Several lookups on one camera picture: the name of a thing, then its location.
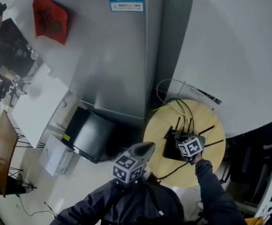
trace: black jacket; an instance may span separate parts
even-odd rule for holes
[[[211,163],[199,161],[196,175],[201,186],[204,217],[209,221],[208,224],[245,225],[233,199],[212,173]],[[124,186],[112,180],[73,207],[63,210],[51,225],[95,225],[100,219],[102,224],[135,224],[141,217],[161,217],[159,210],[172,225],[183,222],[183,207],[171,189],[147,182]]]

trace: white floor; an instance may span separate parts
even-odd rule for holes
[[[67,106],[58,108],[52,119],[52,125],[58,124],[66,127],[77,106],[82,105],[74,95],[67,96],[65,101]],[[8,114],[11,116],[12,109],[1,102],[0,113],[3,109],[9,110]],[[46,142],[49,134],[49,131],[45,132],[42,142]],[[41,152],[42,149],[16,148],[11,163],[12,167],[24,170],[23,178],[25,181],[31,182],[37,187],[31,193],[21,196],[23,205],[29,214],[47,210],[48,207],[44,202],[56,213],[59,213],[62,209],[82,200],[88,193],[112,178],[110,162],[94,164],[77,154],[74,154],[69,165],[73,174],[70,170],[67,170],[62,176],[52,177],[38,162]],[[223,170],[224,165],[219,168],[216,174],[221,176]],[[196,204],[200,201],[200,187],[174,188],[174,191],[178,194],[184,206],[185,218],[196,218],[198,213]],[[53,220],[50,213],[38,213],[29,217],[24,212],[19,198],[15,195],[8,195],[6,198],[0,195],[0,218],[5,225],[48,225]]]

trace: refrigerator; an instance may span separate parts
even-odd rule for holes
[[[33,0],[15,0],[8,11],[42,60],[87,107],[142,127],[157,62],[162,0],[52,1],[68,14],[65,45],[35,38]]]

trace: wooden tabletop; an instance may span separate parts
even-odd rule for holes
[[[213,172],[215,172],[224,157],[226,149],[226,137],[222,124],[215,112],[204,104],[193,100],[183,101],[192,111],[194,118],[194,134],[197,135],[205,129],[215,125],[213,129],[201,135],[206,138],[205,145],[223,140],[220,143],[206,147],[203,152],[203,158],[211,161],[213,165]],[[191,116],[187,107],[181,102],[180,104],[183,106],[185,114],[190,118]],[[181,107],[179,107],[176,101],[169,103],[169,105],[181,111]],[[161,178],[171,173],[179,166],[185,164],[185,162],[165,158],[162,156],[166,142],[164,136],[170,126],[175,128],[179,117],[181,117],[181,120],[178,126],[178,130],[181,131],[183,128],[182,115],[170,107],[165,107],[158,110],[150,119],[146,127],[144,133],[144,142],[154,142],[156,144],[156,149],[148,163],[148,166],[157,178]],[[187,128],[188,123],[186,122],[185,132],[187,131]],[[193,187],[198,184],[195,175],[195,165],[187,164],[162,181],[173,187]]]
[[[17,141],[18,135],[4,110],[0,116],[0,192],[4,197],[6,197],[8,173]]]

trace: black wire on floor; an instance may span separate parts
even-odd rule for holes
[[[24,212],[29,216],[29,217],[32,217],[33,215],[35,215],[36,213],[43,213],[43,212],[50,212],[51,214],[53,214],[53,217],[56,218],[55,214],[51,211],[39,211],[39,212],[34,212],[32,215],[30,215],[29,213],[27,213],[27,211],[24,209],[24,206],[23,206],[23,202],[22,202],[22,199],[21,197],[18,195],[19,199],[20,199],[20,203],[22,204],[22,207],[23,207],[23,210]]]

